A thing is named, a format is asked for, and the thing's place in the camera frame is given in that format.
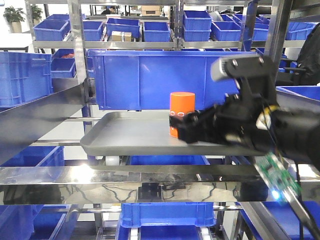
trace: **metal shelf frame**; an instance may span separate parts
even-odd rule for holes
[[[94,118],[91,112],[90,99],[93,96],[90,91],[85,49],[239,48],[243,51],[249,51],[251,47],[265,46],[265,54],[271,56],[272,60],[279,64],[283,47],[301,47],[304,43],[304,41],[285,41],[289,20],[319,19],[320,3],[315,2],[313,0],[25,0],[26,16],[33,38],[35,35],[31,4],[68,4],[72,41],[36,41],[33,39],[33,45],[36,49],[74,48],[77,77],[72,83],[70,81],[62,84],[57,83],[56,88],[59,89],[57,93],[0,112],[0,133],[1,136],[5,136],[0,138],[0,164],[30,145],[78,146],[78,140],[38,141],[38,139],[64,121],[83,122],[84,132],[87,133],[92,128],[92,122],[98,120]],[[173,42],[162,43],[84,41],[81,4],[172,6],[174,7],[174,21],[172,22],[174,40]],[[258,4],[272,5],[270,28],[267,41],[252,42]],[[244,6],[243,20],[245,24],[241,29],[241,41],[185,42],[182,38],[184,5]],[[82,118],[69,118],[80,109],[82,109]],[[98,163],[91,156],[88,156],[88,160],[89,163]],[[320,192],[316,191],[319,189],[320,173],[314,169],[312,171],[314,177],[301,178],[302,195],[305,200],[320,201]],[[251,213],[250,218],[259,227],[257,231],[262,236],[277,239],[279,237],[278,233],[281,232],[273,219],[268,217],[262,219],[253,214],[254,212],[261,212],[262,215],[266,213],[265,209],[260,206],[259,202],[262,199],[258,194],[249,198],[242,198],[245,187],[248,187],[245,183],[250,183],[248,191],[254,192],[253,188],[261,187],[262,179],[252,165],[0,167],[0,189],[7,187],[23,189],[26,186],[46,185],[48,189],[56,187],[59,189],[62,198],[56,199],[56,202],[54,202],[56,204],[94,203],[94,209],[78,211],[95,213],[97,229],[99,229],[98,221],[101,220],[101,218],[99,220],[99,215],[109,212],[109,210],[102,209],[99,203],[145,202],[145,199],[137,197],[138,189],[143,183],[160,186],[172,186],[174,183],[177,193],[185,191],[184,194],[176,194],[174,197],[162,199],[164,202],[257,202],[256,204],[244,203],[237,207],[221,204],[221,206],[215,206],[215,211],[245,210]],[[108,191],[106,187],[115,190],[114,192]],[[68,191],[70,188],[79,190],[70,193]],[[197,193],[188,194],[190,189],[197,191]],[[27,197],[29,193],[22,191],[21,194]],[[171,192],[166,192],[166,194],[168,196],[172,195]],[[28,204],[47,203],[44,200],[45,198],[39,199],[42,199],[43,202],[28,202]],[[26,204],[23,200],[21,201],[16,204]],[[217,222],[222,223],[223,214],[219,214],[218,218]],[[231,239],[238,239],[239,232],[242,230],[235,224]]]

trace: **cardboard box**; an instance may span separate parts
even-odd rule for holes
[[[141,6],[141,12],[144,11],[160,11],[160,6],[156,5],[156,6]]]
[[[132,33],[124,31],[112,31],[111,39],[113,42],[131,42]]]
[[[160,11],[142,11],[141,15],[142,16],[160,16],[161,12]]]

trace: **wire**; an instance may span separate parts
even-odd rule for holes
[[[301,180],[300,180],[300,172],[299,172],[299,164],[295,161],[294,162],[295,164],[295,169],[296,169],[296,181],[298,183],[298,185],[300,186],[301,188]],[[301,193],[298,194],[298,200],[302,203],[302,195]],[[299,238],[300,240],[304,240],[304,225],[303,223],[300,221],[299,219]]]
[[[213,188],[210,190],[209,192],[209,196],[207,196],[206,198],[202,199],[201,202],[204,202],[205,200],[207,200],[208,198],[212,197],[212,192],[216,189],[214,183],[212,183]]]
[[[175,191],[177,191],[177,189],[175,189],[175,190],[173,190],[172,192],[171,192],[171,197],[167,197],[167,198],[164,198],[163,200],[167,200],[167,199],[172,199],[172,198],[174,198],[175,197]]]
[[[87,201],[90,202],[91,204],[94,204],[93,201],[89,200],[89,199],[86,197],[86,194],[85,194],[79,187],[74,186],[74,188],[75,188],[76,191],[78,191],[78,192],[80,192],[80,193],[82,194],[82,197],[83,197],[85,200],[87,200]]]
[[[105,188],[106,190],[112,192],[112,193],[114,194],[115,199],[117,199],[120,203],[127,201],[129,198],[131,198],[131,194],[132,194],[133,192],[136,192],[136,191],[137,191],[136,189],[135,189],[135,190],[131,190],[131,191],[129,192],[129,194],[128,194],[128,197],[127,197],[126,199],[120,200],[120,199],[118,198],[118,194],[117,194],[116,191],[113,191],[112,189],[108,188],[105,184],[103,184],[102,187]],[[114,186],[114,187],[111,187],[111,188],[117,188],[117,189],[120,189],[120,190],[128,191],[128,189],[123,189],[123,188],[120,188],[120,187],[117,187],[117,186]]]

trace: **white wall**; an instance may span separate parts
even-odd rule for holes
[[[23,11],[26,12],[26,4],[25,0],[5,0],[4,6],[0,6],[0,33],[9,33],[9,25],[6,19],[3,17],[5,8],[13,6],[14,8],[23,8]],[[43,10],[42,19],[45,18],[45,10],[43,4],[38,4],[40,8]],[[49,14],[67,14],[69,12],[67,4],[49,4]],[[88,4],[83,4],[81,6],[81,10],[83,14],[90,15],[90,7]],[[21,23],[22,32],[29,31],[29,24],[27,19]]]

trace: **potted plant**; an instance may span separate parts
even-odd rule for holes
[[[38,25],[40,23],[40,20],[42,18],[42,9],[38,7],[37,5],[33,4],[31,6],[31,11],[32,11],[32,20],[34,25]]]
[[[22,17],[24,15],[24,11],[21,7],[14,8],[13,6],[6,7],[4,9],[3,16],[6,21],[9,23],[10,30],[12,33],[21,33],[21,22],[24,22],[25,19]]]

